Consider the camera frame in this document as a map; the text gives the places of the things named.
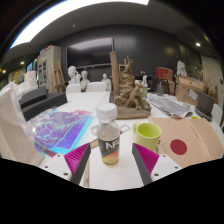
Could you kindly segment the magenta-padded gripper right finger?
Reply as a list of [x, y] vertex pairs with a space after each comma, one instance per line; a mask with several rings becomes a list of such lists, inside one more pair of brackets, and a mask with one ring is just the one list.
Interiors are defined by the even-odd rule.
[[168, 155], [158, 155], [137, 143], [134, 143], [132, 146], [132, 154], [143, 185], [150, 184], [180, 170], [180, 166]]

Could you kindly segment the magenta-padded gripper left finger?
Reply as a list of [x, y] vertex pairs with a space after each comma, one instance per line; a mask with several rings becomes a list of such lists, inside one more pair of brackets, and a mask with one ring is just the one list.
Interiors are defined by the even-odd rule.
[[65, 155], [56, 154], [43, 165], [43, 169], [78, 185], [83, 176], [90, 153], [90, 144], [84, 144]]

